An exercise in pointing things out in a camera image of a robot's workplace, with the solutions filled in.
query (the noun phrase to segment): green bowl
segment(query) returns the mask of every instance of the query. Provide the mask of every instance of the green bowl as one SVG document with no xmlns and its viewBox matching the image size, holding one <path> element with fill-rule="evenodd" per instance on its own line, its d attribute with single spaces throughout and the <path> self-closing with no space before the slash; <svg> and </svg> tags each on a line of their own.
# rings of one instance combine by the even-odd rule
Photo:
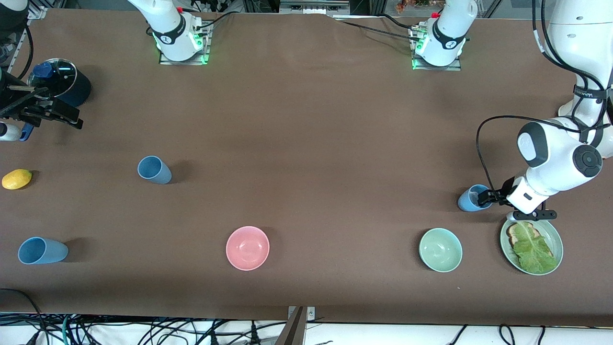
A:
<svg viewBox="0 0 613 345">
<path fill-rule="evenodd" d="M 546 274 L 549 274 L 555 271 L 558 267 L 560 267 L 560 264 L 562 263 L 562 257 L 564 256 L 564 247 L 562 246 L 562 238 L 560 238 L 560 234 L 558 234 L 558 231 L 547 220 L 539 220 L 537 222 L 532 222 L 531 220 L 527 220 L 527 222 L 534 225 L 534 227 L 538 230 L 538 232 L 540 232 L 541 235 L 544 237 L 545 243 L 547 243 L 547 246 L 551 250 L 551 253 L 554 255 L 556 260 L 558 260 L 558 265 L 556 267 L 554 267 L 549 272 L 537 274 L 537 273 L 530 273 L 528 271 L 525 271 L 521 266 L 519 266 L 519 259 L 517 258 L 515 251 L 513 251 L 513 247 L 511 247 L 511 242 L 509 241 L 509 235 L 506 234 L 506 230 L 508 230 L 509 227 L 513 225 L 514 223 L 517 223 L 515 221 L 507 220 L 502 226 L 502 230 L 500 231 L 500 247 L 502 248 L 502 252 L 504 253 L 505 257 L 509 260 L 509 262 L 513 264 L 513 266 L 515 266 L 521 272 L 531 274 L 532 276 L 544 276 Z"/>
<path fill-rule="evenodd" d="M 431 229 L 419 241 L 419 256 L 436 272 L 451 272 L 462 261 L 462 245 L 453 232 L 443 228 Z"/>
</svg>

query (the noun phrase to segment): white bottle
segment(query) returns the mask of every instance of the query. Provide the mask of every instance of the white bottle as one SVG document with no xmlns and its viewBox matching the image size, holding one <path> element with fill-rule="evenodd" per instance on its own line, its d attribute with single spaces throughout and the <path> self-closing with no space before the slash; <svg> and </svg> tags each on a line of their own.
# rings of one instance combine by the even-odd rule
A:
<svg viewBox="0 0 613 345">
<path fill-rule="evenodd" d="M 17 141 L 21 138 L 21 129 L 10 123 L 0 122 L 0 141 Z"/>
</svg>

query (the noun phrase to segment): toast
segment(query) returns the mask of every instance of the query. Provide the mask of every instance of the toast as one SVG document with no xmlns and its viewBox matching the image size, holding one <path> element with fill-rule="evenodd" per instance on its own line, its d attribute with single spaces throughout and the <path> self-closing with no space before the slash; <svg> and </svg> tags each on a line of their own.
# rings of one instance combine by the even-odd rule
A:
<svg viewBox="0 0 613 345">
<path fill-rule="evenodd" d="M 542 236 L 540 232 L 538 232 L 538 230 L 534 227 L 534 225 L 532 223 L 528 223 L 526 222 L 526 226 L 532 230 L 532 233 L 534 234 L 535 237 L 539 237 Z M 513 225 L 511 225 L 507 230 L 506 230 L 506 234 L 507 236 L 509 236 L 509 242 L 511 243 L 511 247 L 515 246 L 515 243 L 517 243 L 518 239 L 517 236 L 515 235 L 515 228 L 517 227 L 517 223 L 513 223 Z M 551 252 L 551 250 L 549 250 L 548 254 L 553 257 L 554 254 Z"/>
</svg>

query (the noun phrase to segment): blue cap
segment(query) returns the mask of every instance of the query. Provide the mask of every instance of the blue cap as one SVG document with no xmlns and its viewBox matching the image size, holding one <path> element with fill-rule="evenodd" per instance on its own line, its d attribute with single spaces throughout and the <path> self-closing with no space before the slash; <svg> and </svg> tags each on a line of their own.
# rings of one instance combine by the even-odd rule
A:
<svg viewBox="0 0 613 345">
<path fill-rule="evenodd" d="M 49 78 L 53 75 L 53 67 L 48 62 L 37 64 L 32 70 L 34 76 L 38 78 Z"/>
</svg>

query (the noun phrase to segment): lemon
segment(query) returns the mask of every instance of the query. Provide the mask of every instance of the lemon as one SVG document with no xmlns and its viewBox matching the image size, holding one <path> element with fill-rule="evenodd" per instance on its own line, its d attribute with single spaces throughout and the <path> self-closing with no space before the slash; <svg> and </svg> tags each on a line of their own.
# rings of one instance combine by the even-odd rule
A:
<svg viewBox="0 0 613 345">
<path fill-rule="evenodd" d="M 25 169 L 17 169 L 4 175 L 2 186 L 6 189 L 19 189 L 30 183 L 32 172 Z"/>
</svg>

